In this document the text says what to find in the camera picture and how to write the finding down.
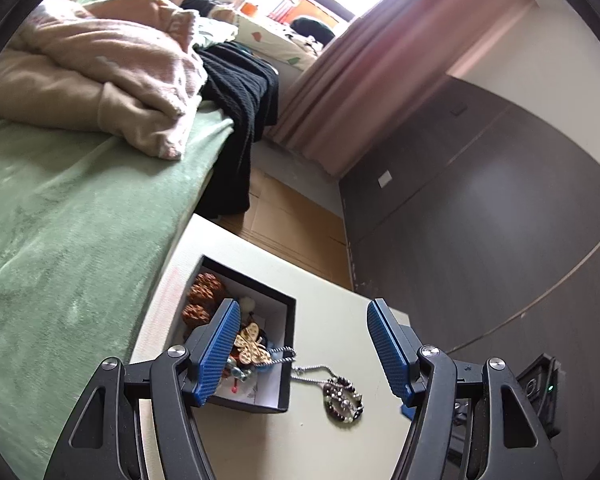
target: blue textured pad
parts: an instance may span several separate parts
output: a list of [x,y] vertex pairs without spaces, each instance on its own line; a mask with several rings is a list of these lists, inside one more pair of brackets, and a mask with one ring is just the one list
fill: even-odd
[[392,393],[409,404],[413,396],[409,384],[409,364],[374,303],[366,308],[366,326]]
[[198,369],[198,384],[192,394],[198,406],[203,406],[218,387],[222,370],[234,346],[235,335],[240,330],[240,307],[234,301],[220,322]]

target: table top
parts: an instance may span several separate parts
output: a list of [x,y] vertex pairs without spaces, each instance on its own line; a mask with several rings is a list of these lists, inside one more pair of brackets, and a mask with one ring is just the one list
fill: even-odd
[[[263,415],[207,404],[194,410],[218,480],[391,478],[410,422],[400,414],[366,329],[369,300],[269,254],[199,216],[168,261],[142,324],[131,362],[154,359],[166,345],[187,278],[205,255],[295,298],[299,366],[327,364],[363,394],[352,426],[327,417],[322,392],[292,382],[288,412]],[[406,314],[396,312],[408,324]],[[149,478],[164,478],[149,400],[141,401]]]

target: metal screw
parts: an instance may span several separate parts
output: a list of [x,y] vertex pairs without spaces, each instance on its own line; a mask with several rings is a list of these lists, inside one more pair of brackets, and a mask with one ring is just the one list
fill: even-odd
[[424,345],[420,349],[420,353],[424,355],[424,357],[433,357],[435,355],[438,355],[440,353],[440,350],[432,345]]
[[107,357],[100,364],[100,367],[103,370],[113,370],[113,368],[115,368],[116,366],[118,366],[118,360],[115,357]]
[[505,364],[499,357],[492,357],[489,359],[489,366],[494,370],[504,370]]
[[174,345],[167,350],[167,355],[169,357],[181,357],[184,355],[184,352],[186,352],[186,351],[187,351],[187,349],[184,348],[184,346]]

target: green blanket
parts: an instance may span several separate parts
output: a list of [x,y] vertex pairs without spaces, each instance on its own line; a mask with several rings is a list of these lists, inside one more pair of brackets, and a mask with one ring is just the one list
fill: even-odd
[[0,452],[41,479],[98,363],[128,360],[232,122],[202,103],[179,162],[0,120]]

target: white wall switch plate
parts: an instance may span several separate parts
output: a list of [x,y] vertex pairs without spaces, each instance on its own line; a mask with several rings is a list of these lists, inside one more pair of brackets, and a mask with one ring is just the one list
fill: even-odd
[[391,182],[392,178],[393,177],[391,176],[391,173],[389,173],[389,170],[386,170],[382,175],[380,175],[380,178],[378,179],[378,184],[380,184],[380,187],[384,187],[389,182]]

